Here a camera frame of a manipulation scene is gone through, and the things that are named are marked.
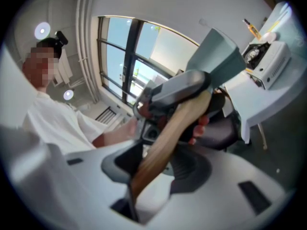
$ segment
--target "yellow object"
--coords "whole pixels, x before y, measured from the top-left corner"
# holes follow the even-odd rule
[[[280,21],[276,21],[276,22],[271,26],[271,28],[270,28],[267,32],[268,32],[268,33],[271,32],[271,30],[273,30],[273,28],[274,28],[275,26],[277,26],[279,22],[280,22]]]
[[[247,19],[244,19],[243,22],[248,26],[250,32],[255,36],[255,38],[257,38],[258,40],[261,39],[261,35],[260,33],[258,32],[258,30],[256,29],[255,26],[253,26],[251,23],[249,23],[247,21]]]
[[[253,72],[253,70],[249,69],[249,68],[245,68],[245,71],[248,71],[248,72]]]

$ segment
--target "pipe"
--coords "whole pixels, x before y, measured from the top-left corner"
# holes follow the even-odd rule
[[[85,80],[85,83],[86,83],[86,86],[92,96],[92,99],[93,101],[95,102],[96,99],[92,93],[92,89],[89,85],[89,82],[87,80],[87,75],[84,71],[84,65],[83,65],[83,61],[82,61],[82,54],[81,54],[81,51],[80,51],[80,39],[79,39],[79,12],[80,12],[80,1],[81,0],[77,0],[77,9],[76,9],[76,41],[77,41],[77,52],[78,52],[78,58],[79,58],[79,63],[80,63],[80,66],[81,66],[81,71],[82,71],[82,74],[84,76],[84,80]]]
[[[72,84],[68,83],[68,86],[69,86],[70,88],[74,88],[74,87],[76,87],[76,86],[78,86],[78,85],[80,85],[80,84],[83,84],[83,83],[85,83],[85,82],[84,82],[84,78],[80,78],[80,79],[78,79],[77,81],[73,82]]]
[[[88,81],[89,81],[89,85],[91,87],[91,90],[93,92],[93,95],[95,96],[95,101],[94,103],[97,103],[97,93],[95,91],[95,87],[94,87],[94,84],[92,82],[92,78],[91,78],[91,74],[89,72],[89,67],[88,67],[88,64],[87,64],[87,57],[86,57],[86,51],[85,51],[85,45],[84,45],[84,11],[85,11],[85,4],[86,4],[86,0],[83,0],[82,2],[82,7],[81,7],[81,18],[80,18],[80,42],[81,42],[81,53],[83,54],[83,60],[84,60],[84,68],[85,68],[85,72],[86,72],[86,75],[88,77]]]
[[[94,64],[92,61],[92,50],[91,50],[91,44],[90,44],[90,38],[91,38],[91,8],[92,8],[93,0],[88,0],[87,2],[87,8],[86,8],[86,16],[85,16],[85,49],[86,49],[86,55],[88,55],[88,66],[91,74],[91,79],[93,81],[95,91],[96,93],[99,93],[99,88],[98,84],[95,78],[95,73],[94,73]]]

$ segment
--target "window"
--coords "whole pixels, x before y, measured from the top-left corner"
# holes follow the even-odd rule
[[[132,106],[145,85],[157,85],[185,70],[198,45],[154,23],[99,17],[99,67],[103,86]]]

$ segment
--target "vent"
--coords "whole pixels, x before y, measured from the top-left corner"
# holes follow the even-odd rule
[[[256,215],[265,211],[272,204],[253,182],[242,182],[239,183],[238,186]]]
[[[275,71],[273,72],[271,78],[275,77],[275,75],[276,75],[276,74],[279,72],[279,70],[282,68],[284,62],[285,62],[285,57],[283,57],[283,58],[281,59],[281,61],[279,62],[277,68],[276,68]]]
[[[96,120],[107,125],[112,120],[112,118],[115,117],[115,115],[116,113],[113,112],[109,107],[102,114],[100,114]]]

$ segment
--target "wooden handle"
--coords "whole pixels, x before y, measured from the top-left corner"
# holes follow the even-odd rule
[[[142,190],[164,170],[182,132],[206,112],[210,100],[211,93],[205,90],[177,108],[132,179],[131,191],[134,201]]]

